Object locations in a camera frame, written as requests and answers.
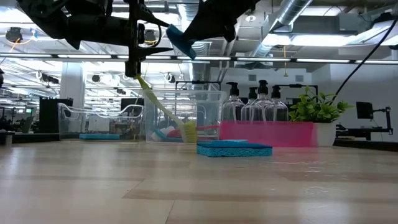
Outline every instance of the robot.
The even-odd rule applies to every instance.
[[[178,37],[190,47],[194,41],[212,37],[224,37],[231,42],[236,34],[234,25],[240,15],[253,8],[260,0],[199,0],[199,10],[188,27]],[[144,0],[124,0],[129,4],[129,19],[113,17],[113,0],[17,0],[22,10],[47,35],[65,39],[75,49],[82,40],[129,47],[126,76],[134,77],[141,72],[141,62],[151,54],[173,50],[157,47],[139,47],[144,43],[145,25],[138,20],[162,27],[170,24],[157,19],[146,7]]]

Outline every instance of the brush bristles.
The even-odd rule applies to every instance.
[[[184,142],[197,143],[198,142],[198,132],[197,125],[194,121],[186,122],[182,128],[180,128],[181,137]]]

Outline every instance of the wooden table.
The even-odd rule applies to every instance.
[[[398,223],[398,153],[51,142],[0,148],[1,223]]]

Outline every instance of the pump bottle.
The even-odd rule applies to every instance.
[[[252,121],[254,119],[254,111],[252,109],[252,104],[255,102],[257,98],[257,87],[250,87],[249,88],[249,101],[244,105],[242,108],[242,121]]]
[[[273,121],[288,121],[289,110],[287,106],[280,100],[280,86],[272,87],[271,101],[272,104],[266,107],[266,113],[271,114]]]
[[[266,107],[271,105],[272,102],[267,99],[268,95],[268,87],[267,81],[260,80],[260,86],[258,89],[258,97],[255,102],[252,104],[252,110],[254,113],[253,120],[254,121],[272,121],[272,114],[266,113]]]
[[[228,82],[231,85],[229,100],[224,103],[221,113],[222,121],[240,121],[244,103],[239,99],[238,83]]]

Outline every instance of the pink container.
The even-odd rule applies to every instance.
[[[222,121],[220,139],[247,139],[273,147],[316,147],[313,123],[286,121]]]

